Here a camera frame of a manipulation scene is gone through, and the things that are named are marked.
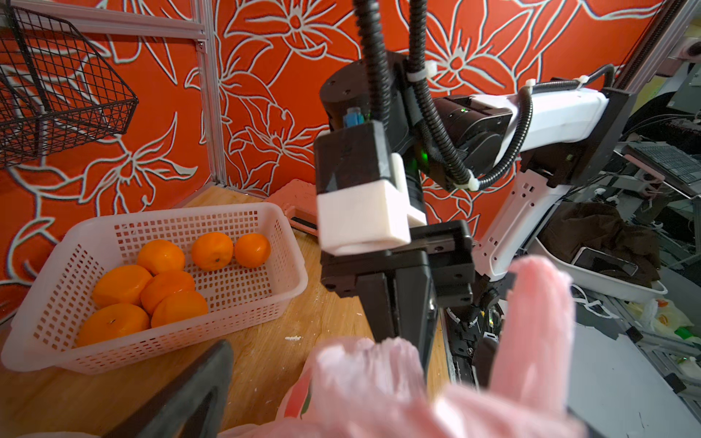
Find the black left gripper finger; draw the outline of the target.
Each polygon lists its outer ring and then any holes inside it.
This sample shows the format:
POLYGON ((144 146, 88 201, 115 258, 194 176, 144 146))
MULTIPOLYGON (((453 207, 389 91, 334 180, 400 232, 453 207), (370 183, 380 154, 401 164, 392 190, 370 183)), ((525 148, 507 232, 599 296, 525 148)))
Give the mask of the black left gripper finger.
POLYGON ((235 356, 217 341, 107 437, 215 437, 222 423, 235 356))

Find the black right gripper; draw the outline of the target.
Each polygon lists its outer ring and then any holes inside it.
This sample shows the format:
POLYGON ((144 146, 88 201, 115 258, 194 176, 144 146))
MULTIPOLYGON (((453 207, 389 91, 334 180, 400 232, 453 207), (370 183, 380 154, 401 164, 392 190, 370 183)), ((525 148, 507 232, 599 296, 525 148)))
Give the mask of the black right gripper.
POLYGON ((397 335, 417 348, 427 374, 437 304, 464 307, 473 301, 473 240, 463 220, 415 227, 411 238, 409 245, 392 250, 344 257, 323 253, 321 284, 340 297, 358 294, 374 340, 382 342, 396 336, 387 279, 396 274, 397 335))

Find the pink plastic bag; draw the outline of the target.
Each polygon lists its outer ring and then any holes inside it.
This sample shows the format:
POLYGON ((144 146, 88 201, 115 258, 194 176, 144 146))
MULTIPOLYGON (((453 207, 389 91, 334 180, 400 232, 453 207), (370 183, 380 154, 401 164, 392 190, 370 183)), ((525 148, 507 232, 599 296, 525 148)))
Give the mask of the pink plastic bag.
POLYGON ((404 339, 320 341, 275 418, 228 437, 584 437, 567 411, 575 302, 571 277, 544 257, 514 261, 506 323, 487 386, 452 381, 447 348, 422 366, 404 339))

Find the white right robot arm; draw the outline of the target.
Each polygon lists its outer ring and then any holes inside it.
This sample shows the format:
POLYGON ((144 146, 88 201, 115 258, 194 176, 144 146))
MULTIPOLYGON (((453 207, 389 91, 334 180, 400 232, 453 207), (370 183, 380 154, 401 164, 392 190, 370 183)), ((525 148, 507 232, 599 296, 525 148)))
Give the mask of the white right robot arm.
POLYGON ((545 213, 605 166, 635 98, 605 65, 512 95, 436 99, 427 3, 410 5, 406 54, 385 47, 377 2, 353 8, 361 58, 319 92, 330 124, 314 143, 321 281, 361 301, 376 341, 405 339, 427 365, 439 312, 489 315, 492 284, 545 213), (484 239, 462 220, 429 224, 422 176, 479 193, 514 168, 515 190, 484 239))

